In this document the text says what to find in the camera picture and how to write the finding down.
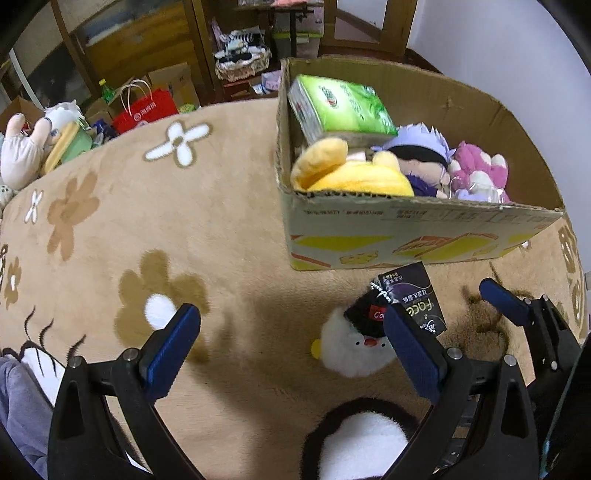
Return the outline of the red paper shopping bag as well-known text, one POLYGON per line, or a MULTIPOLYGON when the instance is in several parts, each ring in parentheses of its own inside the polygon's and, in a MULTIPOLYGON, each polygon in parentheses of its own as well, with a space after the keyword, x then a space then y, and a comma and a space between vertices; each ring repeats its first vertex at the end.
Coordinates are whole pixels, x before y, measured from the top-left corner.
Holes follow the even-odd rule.
POLYGON ((123 111, 112 122, 119 135, 178 113, 171 94, 152 89, 145 80, 134 79, 121 86, 119 98, 123 111))

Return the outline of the purple white-haired plush doll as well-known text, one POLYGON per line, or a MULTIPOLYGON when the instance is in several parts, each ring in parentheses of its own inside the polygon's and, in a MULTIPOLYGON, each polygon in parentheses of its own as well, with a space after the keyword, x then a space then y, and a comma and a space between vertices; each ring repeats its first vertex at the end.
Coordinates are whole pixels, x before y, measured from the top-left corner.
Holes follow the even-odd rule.
POLYGON ((452 150, 437 128, 424 123, 400 126, 396 137, 372 150, 388 151, 398 158, 401 173, 411 182, 416 196, 449 198, 446 186, 452 150))

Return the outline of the pink white plush toy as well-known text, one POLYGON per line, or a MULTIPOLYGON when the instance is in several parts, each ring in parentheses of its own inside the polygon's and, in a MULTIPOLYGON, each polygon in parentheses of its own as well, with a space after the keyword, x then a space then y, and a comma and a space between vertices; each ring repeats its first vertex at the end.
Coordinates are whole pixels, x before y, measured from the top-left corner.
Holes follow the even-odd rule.
POLYGON ((509 203, 505 190, 508 165, 504 156, 489 155, 480 147, 461 142, 448 166, 454 198, 463 201, 509 203))

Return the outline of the green glass bottle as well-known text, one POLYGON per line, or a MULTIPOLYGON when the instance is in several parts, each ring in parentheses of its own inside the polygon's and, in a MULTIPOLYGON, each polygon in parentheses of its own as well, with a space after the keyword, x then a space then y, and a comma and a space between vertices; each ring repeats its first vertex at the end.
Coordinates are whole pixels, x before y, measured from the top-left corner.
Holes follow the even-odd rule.
POLYGON ((101 98, 106 104, 109 104, 115 97, 115 90, 107 84, 105 79, 99 80, 99 86, 101 90, 101 98))

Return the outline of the small box with pink items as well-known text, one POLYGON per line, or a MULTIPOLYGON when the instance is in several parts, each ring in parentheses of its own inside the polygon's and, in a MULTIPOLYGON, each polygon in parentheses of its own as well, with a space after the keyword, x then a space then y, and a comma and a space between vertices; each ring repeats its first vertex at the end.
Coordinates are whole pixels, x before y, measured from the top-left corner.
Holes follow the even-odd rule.
POLYGON ((280 91, 283 73, 280 70, 261 73, 249 81, 252 91, 259 96, 270 96, 280 91))

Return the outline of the black side table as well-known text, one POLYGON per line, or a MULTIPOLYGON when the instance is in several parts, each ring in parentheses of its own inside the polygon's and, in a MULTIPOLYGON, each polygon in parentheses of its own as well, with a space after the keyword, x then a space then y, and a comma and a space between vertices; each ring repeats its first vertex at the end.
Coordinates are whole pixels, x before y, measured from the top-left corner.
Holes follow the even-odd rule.
POLYGON ((235 11, 266 15, 271 35, 274 31, 290 33, 290 57, 297 57, 297 31, 325 35, 324 1, 237 1, 235 11))

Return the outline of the wooden door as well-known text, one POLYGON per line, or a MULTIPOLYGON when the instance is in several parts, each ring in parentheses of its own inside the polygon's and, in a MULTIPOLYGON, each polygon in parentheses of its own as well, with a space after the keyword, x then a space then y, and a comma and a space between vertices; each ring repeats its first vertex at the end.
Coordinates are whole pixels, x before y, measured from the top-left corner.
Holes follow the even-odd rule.
POLYGON ((401 60, 417 5, 416 0, 325 1, 322 52, 401 60))

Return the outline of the black tissue pack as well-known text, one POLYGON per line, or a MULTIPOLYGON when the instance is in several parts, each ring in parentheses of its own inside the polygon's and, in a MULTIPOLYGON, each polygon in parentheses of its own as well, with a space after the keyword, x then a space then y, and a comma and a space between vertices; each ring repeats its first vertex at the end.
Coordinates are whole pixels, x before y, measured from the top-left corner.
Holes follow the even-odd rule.
POLYGON ((422 262, 377 276, 378 288, 390 303, 401 304, 423 329, 439 336, 447 330, 434 287, 422 262))

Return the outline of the large cream plush bear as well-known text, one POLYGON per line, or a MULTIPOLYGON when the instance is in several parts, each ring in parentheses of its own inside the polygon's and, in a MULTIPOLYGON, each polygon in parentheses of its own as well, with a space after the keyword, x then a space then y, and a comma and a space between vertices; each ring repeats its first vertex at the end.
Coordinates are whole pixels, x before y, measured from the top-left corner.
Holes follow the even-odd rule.
POLYGON ((3 212, 14 196, 15 191, 3 182, 0 182, 0 218, 3 218, 3 212))

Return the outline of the person's grey-clad leg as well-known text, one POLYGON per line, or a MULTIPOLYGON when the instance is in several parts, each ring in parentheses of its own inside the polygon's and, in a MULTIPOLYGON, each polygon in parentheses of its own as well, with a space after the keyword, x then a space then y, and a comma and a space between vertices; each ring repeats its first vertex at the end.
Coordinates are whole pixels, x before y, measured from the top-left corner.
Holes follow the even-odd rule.
POLYGON ((52 407, 28 369, 12 357, 1 358, 1 424, 20 453, 43 478, 52 407))

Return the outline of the white penguin plush black cap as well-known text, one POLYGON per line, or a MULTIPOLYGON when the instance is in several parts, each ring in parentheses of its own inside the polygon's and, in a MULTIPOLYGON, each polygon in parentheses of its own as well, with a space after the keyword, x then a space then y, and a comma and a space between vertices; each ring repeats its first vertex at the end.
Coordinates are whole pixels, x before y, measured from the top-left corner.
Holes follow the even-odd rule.
POLYGON ((397 359, 384 329, 388 303, 368 291, 348 307, 338 307, 312 342, 311 356, 346 378, 367 377, 397 359))

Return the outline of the green tissue pack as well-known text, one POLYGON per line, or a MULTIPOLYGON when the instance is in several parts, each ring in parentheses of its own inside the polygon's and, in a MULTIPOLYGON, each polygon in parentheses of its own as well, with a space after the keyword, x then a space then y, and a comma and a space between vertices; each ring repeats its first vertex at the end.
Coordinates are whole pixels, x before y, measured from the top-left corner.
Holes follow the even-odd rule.
POLYGON ((287 91, 287 100, 310 144, 338 137, 352 146, 369 146, 398 135, 386 106, 370 86, 298 75, 287 91))

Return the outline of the wicker basket of socks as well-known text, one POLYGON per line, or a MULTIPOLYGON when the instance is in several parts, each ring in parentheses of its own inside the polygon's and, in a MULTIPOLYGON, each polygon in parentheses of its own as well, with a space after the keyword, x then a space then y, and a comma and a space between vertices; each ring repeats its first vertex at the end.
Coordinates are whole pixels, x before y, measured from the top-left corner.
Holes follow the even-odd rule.
POLYGON ((271 50, 266 44, 266 32, 259 27, 221 34, 216 42, 214 71, 221 81, 243 80, 270 66, 271 50))

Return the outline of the green yellow plush toy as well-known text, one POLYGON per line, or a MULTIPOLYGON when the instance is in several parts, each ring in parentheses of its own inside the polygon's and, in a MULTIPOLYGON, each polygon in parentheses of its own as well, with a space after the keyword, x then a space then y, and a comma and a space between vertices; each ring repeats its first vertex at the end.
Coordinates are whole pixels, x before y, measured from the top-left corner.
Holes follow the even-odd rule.
POLYGON ((92 144, 92 137, 79 122, 69 122, 59 131, 57 140, 41 166, 40 175, 47 175, 59 165, 90 151, 92 144))

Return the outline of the clear bag with lilac item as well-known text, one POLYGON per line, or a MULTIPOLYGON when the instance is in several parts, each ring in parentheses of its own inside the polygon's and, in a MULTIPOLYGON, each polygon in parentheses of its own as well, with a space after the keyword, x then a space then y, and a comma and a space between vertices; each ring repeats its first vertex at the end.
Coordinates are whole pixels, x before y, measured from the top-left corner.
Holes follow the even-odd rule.
POLYGON ((448 176, 446 191, 450 199, 497 204, 505 200, 504 190, 497 187, 484 171, 476 170, 468 174, 462 170, 456 170, 449 171, 448 176))

